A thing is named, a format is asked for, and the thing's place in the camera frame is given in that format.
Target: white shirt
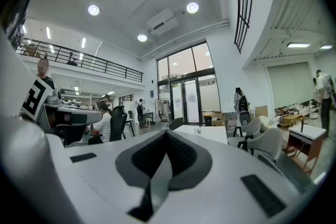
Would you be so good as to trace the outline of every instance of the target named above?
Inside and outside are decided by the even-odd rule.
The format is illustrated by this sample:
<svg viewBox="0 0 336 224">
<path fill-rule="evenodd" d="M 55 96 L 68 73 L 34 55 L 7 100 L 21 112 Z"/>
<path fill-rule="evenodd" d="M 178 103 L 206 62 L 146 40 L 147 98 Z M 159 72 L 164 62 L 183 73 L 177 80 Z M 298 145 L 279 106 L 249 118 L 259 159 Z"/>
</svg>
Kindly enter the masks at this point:
<svg viewBox="0 0 336 224">
<path fill-rule="evenodd" d="M 319 89 L 324 89 L 324 94 L 322 99 L 328 99 L 330 98 L 330 91 L 331 91 L 331 85 L 329 81 L 329 76 L 324 73 L 320 73 L 318 77 L 318 82 L 317 82 Z"/>
<path fill-rule="evenodd" d="M 100 138 L 104 143 L 110 142 L 110 133 L 111 133 L 111 115 L 107 112 L 103 115 L 101 121 L 93 125 L 93 129 L 99 131 L 102 135 Z"/>
</svg>

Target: recessed ceiling light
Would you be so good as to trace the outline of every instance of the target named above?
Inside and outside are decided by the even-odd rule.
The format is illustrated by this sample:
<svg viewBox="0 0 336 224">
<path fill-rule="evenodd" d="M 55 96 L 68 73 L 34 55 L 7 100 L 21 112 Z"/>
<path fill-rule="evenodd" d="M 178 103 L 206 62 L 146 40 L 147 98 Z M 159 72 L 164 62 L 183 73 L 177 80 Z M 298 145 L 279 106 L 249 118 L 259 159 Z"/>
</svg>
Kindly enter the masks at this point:
<svg viewBox="0 0 336 224">
<path fill-rule="evenodd" d="M 290 43 L 287 45 L 288 48 L 307 48 L 309 46 L 308 43 Z"/>
<path fill-rule="evenodd" d="M 47 27 L 47 37 L 48 37 L 49 39 L 51 39 L 51 37 L 50 37 L 50 29 L 49 29 L 49 27 Z"/>
<path fill-rule="evenodd" d="M 84 48 L 84 47 L 85 47 L 85 42 L 86 42 L 86 38 L 85 38 L 85 37 L 83 37 L 83 40 L 82 40 L 82 48 Z"/>
<path fill-rule="evenodd" d="M 196 13 L 197 11 L 198 11 L 198 9 L 199 9 L 199 6 L 198 6 L 198 4 L 197 3 L 195 3 L 195 2 L 192 2 L 192 3 L 189 3 L 188 5 L 187 5 L 187 11 L 189 12 L 189 13 Z"/>
<path fill-rule="evenodd" d="M 92 16 L 96 16 L 99 14 L 99 7 L 97 7 L 96 5 L 91 5 L 89 7 L 89 13 L 92 15 Z"/>
<path fill-rule="evenodd" d="M 329 50 L 331 48 L 332 48 L 331 45 L 323 45 L 320 49 L 322 49 L 322 50 Z"/>
<path fill-rule="evenodd" d="M 145 41 L 147 41 L 147 36 L 144 35 L 144 34 L 138 35 L 138 40 L 140 42 L 145 42 Z"/>
</svg>

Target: doorway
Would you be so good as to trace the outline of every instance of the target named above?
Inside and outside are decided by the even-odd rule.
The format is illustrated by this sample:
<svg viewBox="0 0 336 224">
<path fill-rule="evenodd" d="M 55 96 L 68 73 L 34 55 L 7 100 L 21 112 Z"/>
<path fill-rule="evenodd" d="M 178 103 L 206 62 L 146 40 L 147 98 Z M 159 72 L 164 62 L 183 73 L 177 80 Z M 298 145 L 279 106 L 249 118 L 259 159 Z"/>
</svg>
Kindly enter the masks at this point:
<svg viewBox="0 0 336 224">
<path fill-rule="evenodd" d="M 184 124 L 202 124 L 200 87 L 197 78 L 171 82 L 171 111 L 173 119 L 183 118 Z"/>
</svg>

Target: black pants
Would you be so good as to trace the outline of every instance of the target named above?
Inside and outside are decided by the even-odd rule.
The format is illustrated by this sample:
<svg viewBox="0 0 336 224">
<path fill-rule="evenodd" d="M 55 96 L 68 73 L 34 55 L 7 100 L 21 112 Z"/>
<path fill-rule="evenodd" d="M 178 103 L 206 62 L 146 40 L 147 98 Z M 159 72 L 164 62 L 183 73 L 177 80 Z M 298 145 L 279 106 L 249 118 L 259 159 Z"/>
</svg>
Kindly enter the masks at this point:
<svg viewBox="0 0 336 224">
<path fill-rule="evenodd" d="M 329 133 L 330 106 L 331 106 L 331 98 L 322 99 L 322 104 L 321 104 L 321 121 L 322 121 L 322 128 L 327 131 L 325 133 L 326 135 L 328 135 L 328 133 Z"/>
<path fill-rule="evenodd" d="M 90 138 L 89 141 L 88 141 L 89 145 L 96 145 L 96 144 L 102 144 L 103 141 L 99 138 L 99 137 L 93 137 L 93 138 Z"/>
</svg>

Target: ceiling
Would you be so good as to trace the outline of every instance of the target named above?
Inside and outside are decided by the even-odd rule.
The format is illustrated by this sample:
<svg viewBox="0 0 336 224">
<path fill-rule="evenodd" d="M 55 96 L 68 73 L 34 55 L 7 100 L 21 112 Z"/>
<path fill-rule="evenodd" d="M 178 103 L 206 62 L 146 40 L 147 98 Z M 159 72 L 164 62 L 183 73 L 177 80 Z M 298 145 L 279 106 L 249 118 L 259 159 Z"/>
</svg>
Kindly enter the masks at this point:
<svg viewBox="0 0 336 224">
<path fill-rule="evenodd" d="M 322 45 L 336 46 L 335 22 L 323 0 L 281 0 L 271 28 L 266 31 L 255 64 L 265 59 L 319 55 Z M 309 43 L 308 48 L 287 48 L 291 42 Z"/>
<path fill-rule="evenodd" d="M 59 89 L 75 91 L 74 87 L 77 86 L 79 88 L 80 94 L 90 93 L 93 95 L 102 96 L 104 94 L 114 91 L 115 93 L 113 95 L 116 95 L 118 93 L 132 90 L 128 87 L 114 86 L 112 84 L 101 82 L 98 83 L 96 81 L 90 80 L 79 80 L 76 78 L 61 76 L 57 74 L 52 74 L 51 77 L 54 81 L 55 86 Z"/>
<path fill-rule="evenodd" d="M 199 4 L 196 14 L 186 11 L 190 2 Z M 222 21 L 227 16 L 222 14 L 219 3 L 219 0 L 31 0 L 28 18 L 75 29 L 141 56 L 174 38 Z M 91 4 L 100 8 L 98 16 L 88 14 Z M 167 8 L 179 25 L 160 36 L 152 36 L 146 22 Z M 139 34 L 146 34 L 148 40 L 139 42 Z"/>
<path fill-rule="evenodd" d="M 51 39 L 48 39 L 47 37 L 46 27 L 49 27 L 50 29 Z M 60 27 L 51 23 L 39 22 L 32 19 L 26 19 L 25 28 L 27 33 L 24 34 L 23 30 L 21 30 L 21 32 L 26 38 L 59 45 L 93 56 L 95 55 L 101 43 L 100 40 L 92 38 L 86 34 L 82 34 L 80 32 Z M 81 47 L 83 38 L 86 39 L 84 48 Z"/>
</svg>

